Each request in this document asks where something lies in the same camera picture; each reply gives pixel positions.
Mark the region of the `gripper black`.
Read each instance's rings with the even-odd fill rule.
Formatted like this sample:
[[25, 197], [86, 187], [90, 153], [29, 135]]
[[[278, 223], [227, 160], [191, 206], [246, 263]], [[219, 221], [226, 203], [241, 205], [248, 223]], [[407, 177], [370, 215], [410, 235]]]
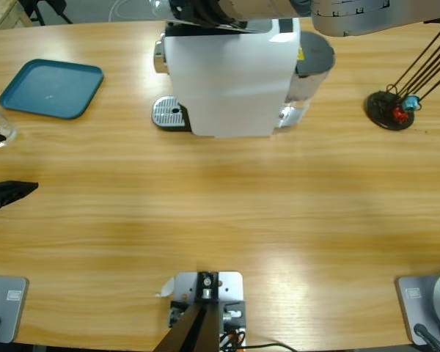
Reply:
[[240, 21], [227, 15], [219, 1], [211, 0], [169, 0], [170, 9], [178, 20], [187, 21], [204, 28], [216, 28], [221, 25], [245, 29], [246, 21]]

